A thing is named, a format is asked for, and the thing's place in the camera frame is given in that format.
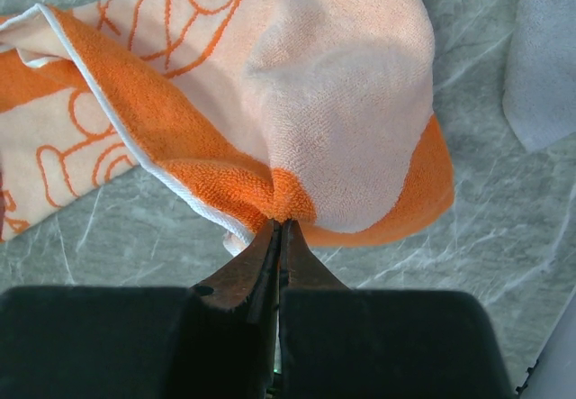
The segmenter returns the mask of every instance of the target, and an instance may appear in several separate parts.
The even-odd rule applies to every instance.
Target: marble surface
[[[0,14],[35,2],[0,0]],[[517,0],[424,0],[436,30],[435,108],[456,201],[418,235],[317,254],[350,286],[477,296],[519,385],[576,283],[576,137],[527,154],[500,101]],[[24,284],[180,285],[230,257],[222,230],[137,168],[0,246],[0,290]]]

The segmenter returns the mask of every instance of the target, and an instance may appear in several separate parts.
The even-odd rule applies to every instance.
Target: orange and white towel
[[[453,200],[421,0],[103,0],[0,21],[15,234],[140,163],[228,231],[397,240]]]

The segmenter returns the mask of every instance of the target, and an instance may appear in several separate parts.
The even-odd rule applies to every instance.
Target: black object
[[[280,309],[282,379],[273,376]],[[185,288],[0,296],[0,399],[512,397],[469,295],[351,291],[296,222]]]

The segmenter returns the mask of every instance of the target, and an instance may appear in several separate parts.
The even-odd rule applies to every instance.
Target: gray marble table
[[[0,0],[0,14],[39,1],[94,0]],[[517,385],[576,283],[576,137],[527,154],[504,118],[517,0],[424,2],[436,30],[435,108],[454,161],[455,204],[406,240],[317,254],[350,286],[476,295]],[[187,286],[230,258],[221,235],[137,168],[0,246],[0,289]]]

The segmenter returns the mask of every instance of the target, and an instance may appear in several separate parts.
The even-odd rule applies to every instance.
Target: gray cloth
[[[527,150],[576,131],[576,0],[520,0],[504,114]]]

